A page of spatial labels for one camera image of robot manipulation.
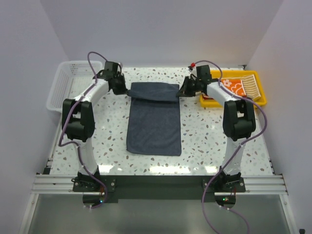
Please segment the orange white patterned cloth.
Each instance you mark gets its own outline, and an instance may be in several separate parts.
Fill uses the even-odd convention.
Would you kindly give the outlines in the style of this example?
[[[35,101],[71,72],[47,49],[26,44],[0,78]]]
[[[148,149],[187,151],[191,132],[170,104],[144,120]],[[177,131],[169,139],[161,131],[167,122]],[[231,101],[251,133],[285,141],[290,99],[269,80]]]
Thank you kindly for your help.
[[[241,97],[247,96],[241,79],[224,78],[221,82],[228,90],[236,95]]]

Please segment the dark grey towel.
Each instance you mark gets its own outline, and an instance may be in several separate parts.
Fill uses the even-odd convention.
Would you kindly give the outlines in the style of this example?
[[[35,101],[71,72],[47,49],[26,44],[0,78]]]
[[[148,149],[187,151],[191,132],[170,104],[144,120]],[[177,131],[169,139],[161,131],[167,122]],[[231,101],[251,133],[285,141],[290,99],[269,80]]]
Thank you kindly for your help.
[[[180,103],[178,84],[133,82],[126,149],[132,154],[180,156]]]

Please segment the yellow striped Doraemon towel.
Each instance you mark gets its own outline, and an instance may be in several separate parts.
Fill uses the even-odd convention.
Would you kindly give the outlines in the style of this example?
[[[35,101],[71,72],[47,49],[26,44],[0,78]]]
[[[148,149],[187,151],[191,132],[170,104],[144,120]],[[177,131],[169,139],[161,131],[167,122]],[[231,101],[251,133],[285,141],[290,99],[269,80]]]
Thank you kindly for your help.
[[[254,101],[261,97],[256,79],[254,75],[248,75],[241,77],[242,85],[246,95],[252,98]]]

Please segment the red patterned towel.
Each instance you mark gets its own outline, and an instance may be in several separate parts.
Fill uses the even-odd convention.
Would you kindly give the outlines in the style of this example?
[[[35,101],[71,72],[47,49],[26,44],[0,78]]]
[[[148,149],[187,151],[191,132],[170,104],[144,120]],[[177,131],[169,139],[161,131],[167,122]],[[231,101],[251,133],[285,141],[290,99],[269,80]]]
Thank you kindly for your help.
[[[213,98],[210,97],[210,96],[208,96],[208,95],[202,95],[202,98],[203,98],[204,100],[213,100]]]

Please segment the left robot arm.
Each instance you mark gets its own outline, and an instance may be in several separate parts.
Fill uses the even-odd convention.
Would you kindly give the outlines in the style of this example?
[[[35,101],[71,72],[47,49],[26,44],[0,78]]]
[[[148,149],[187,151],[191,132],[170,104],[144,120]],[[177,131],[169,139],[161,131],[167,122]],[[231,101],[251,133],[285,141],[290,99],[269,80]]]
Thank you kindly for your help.
[[[128,92],[120,63],[107,61],[104,69],[95,74],[91,84],[81,94],[65,99],[62,104],[62,132],[58,145],[76,146],[80,166],[78,174],[87,176],[84,186],[92,192],[101,187],[92,146],[96,128],[94,108],[111,90],[114,95],[126,95]]]

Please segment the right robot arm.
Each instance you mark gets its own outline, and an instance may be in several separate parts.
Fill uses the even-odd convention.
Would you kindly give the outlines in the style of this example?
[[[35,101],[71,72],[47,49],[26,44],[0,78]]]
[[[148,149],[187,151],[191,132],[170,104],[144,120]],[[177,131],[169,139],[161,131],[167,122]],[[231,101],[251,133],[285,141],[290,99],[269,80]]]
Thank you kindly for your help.
[[[213,78],[209,65],[192,63],[190,75],[177,92],[177,97],[194,97],[205,94],[223,107],[223,132],[227,137],[224,161],[216,176],[218,188],[229,191],[241,177],[243,144],[256,129],[254,105],[250,99],[236,95],[226,88],[221,79]]]

